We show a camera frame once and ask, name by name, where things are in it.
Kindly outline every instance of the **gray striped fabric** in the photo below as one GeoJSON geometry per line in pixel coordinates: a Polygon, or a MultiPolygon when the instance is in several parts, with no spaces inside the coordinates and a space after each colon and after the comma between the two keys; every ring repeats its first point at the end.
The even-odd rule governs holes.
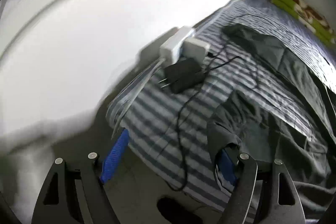
{"type": "MultiPolygon", "coordinates": [[[[221,29],[229,23],[241,23],[258,32],[278,37],[324,83],[332,90],[336,90],[332,81],[325,77],[330,73],[335,75],[335,68],[330,67],[317,47],[312,46],[302,34],[290,30],[276,17],[269,17],[262,10],[247,5],[245,1],[232,1],[198,27],[196,37],[208,42],[212,52],[220,52],[223,45],[227,44],[221,53],[221,58],[228,60],[238,55],[245,60],[235,59],[230,64],[213,70],[205,80],[201,93],[182,111],[180,119],[181,139],[187,151],[189,172],[188,184],[184,191],[220,211],[224,210],[230,193],[222,186],[225,182],[218,174],[218,170],[217,178],[214,178],[205,128],[213,111],[234,89],[253,98],[263,108],[280,117],[311,141],[314,141],[311,129],[315,126],[302,103],[285,88],[283,83],[265,68],[257,66],[250,54],[237,45],[226,42],[221,29]]],[[[220,63],[221,61],[215,61],[211,66],[220,63]]],[[[190,89],[182,94],[171,94],[168,89],[160,88],[158,82],[163,78],[163,70],[154,74],[128,110],[122,126],[130,132],[129,147],[133,152],[154,172],[178,187],[183,182],[184,172],[181,168],[181,153],[174,128],[179,109],[195,91],[190,89]]],[[[112,102],[107,113],[107,119],[112,127],[118,112],[116,107],[116,102],[112,102]]],[[[253,210],[248,215],[247,221],[252,222],[252,218],[253,210]]]]}

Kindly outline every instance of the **metal screw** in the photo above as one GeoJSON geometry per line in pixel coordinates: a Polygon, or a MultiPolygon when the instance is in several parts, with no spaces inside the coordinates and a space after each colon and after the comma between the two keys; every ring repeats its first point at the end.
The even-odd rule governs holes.
{"type": "Polygon", "coordinates": [[[57,158],[55,159],[55,163],[56,164],[61,164],[63,162],[63,159],[62,158],[57,158]]]}
{"type": "Polygon", "coordinates": [[[91,152],[90,154],[87,155],[89,159],[95,159],[97,158],[97,153],[96,152],[91,152]]]}
{"type": "Polygon", "coordinates": [[[249,159],[249,155],[248,154],[246,154],[246,153],[241,153],[240,155],[240,158],[242,159],[242,160],[248,160],[249,159]]]}
{"type": "Polygon", "coordinates": [[[274,163],[277,164],[277,165],[281,165],[281,164],[282,164],[282,160],[280,160],[280,159],[275,159],[275,160],[274,160],[274,163]]]}

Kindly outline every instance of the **blue gripper pad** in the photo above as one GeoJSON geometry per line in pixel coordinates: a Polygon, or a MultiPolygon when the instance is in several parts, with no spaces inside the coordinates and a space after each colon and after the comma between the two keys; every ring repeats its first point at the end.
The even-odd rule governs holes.
{"type": "Polygon", "coordinates": [[[115,143],[114,147],[112,148],[111,152],[103,162],[103,168],[100,176],[100,180],[103,183],[106,183],[113,177],[114,172],[119,165],[121,157],[124,154],[124,151],[128,145],[128,141],[129,133],[127,129],[124,129],[117,142],[115,143]]]}
{"type": "Polygon", "coordinates": [[[231,185],[235,186],[237,182],[237,177],[234,170],[235,166],[224,149],[222,149],[222,153],[218,161],[218,167],[222,172],[224,179],[227,180],[231,185]]]}

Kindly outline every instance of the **power strip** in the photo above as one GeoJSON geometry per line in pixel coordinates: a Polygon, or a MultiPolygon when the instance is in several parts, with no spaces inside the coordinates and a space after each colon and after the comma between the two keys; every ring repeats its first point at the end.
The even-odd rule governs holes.
{"type": "Polygon", "coordinates": [[[160,46],[160,58],[164,59],[163,66],[168,67],[175,64],[181,55],[181,47],[183,41],[187,37],[193,36],[195,29],[188,26],[180,28],[176,34],[169,37],[166,42],[160,46]]]}

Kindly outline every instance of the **bed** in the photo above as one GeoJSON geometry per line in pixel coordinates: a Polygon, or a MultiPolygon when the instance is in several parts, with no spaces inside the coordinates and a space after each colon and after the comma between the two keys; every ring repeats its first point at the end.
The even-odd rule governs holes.
{"type": "MultiPolygon", "coordinates": [[[[335,61],[324,45],[305,27],[268,0],[233,0],[196,27],[196,38],[210,43],[212,52],[220,52],[225,38],[222,28],[240,23],[262,34],[279,38],[292,50],[333,92],[336,91],[335,61]]],[[[239,90],[252,98],[264,109],[285,121],[304,136],[311,136],[311,124],[301,102],[291,94],[274,75],[257,65],[250,54],[240,47],[229,44],[221,58],[227,60],[238,55],[232,63],[210,73],[202,91],[182,111],[181,139],[187,151],[188,183],[184,191],[192,197],[223,211],[230,191],[224,187],[221,174],[215,180],[207,151],[206,125],[216,107],[224,102],[233,90],[239,90]]],[[[147,68],[135,78],[111,103],[106,118],[113,127],[130,91],[151,70],[147,68]]],[[[195,91],[186,90],[174,95],[162,89],[159,81],[163,70],[157,71],[140,92],[122,126],[130,133],[129,147],[157,175],[173,187],[181,186],[184,171],[181,153],[174,130],[176,117],[182,105],[195,91]]],[[[252,222],[254,209],[248,214],[252,222]]]]}

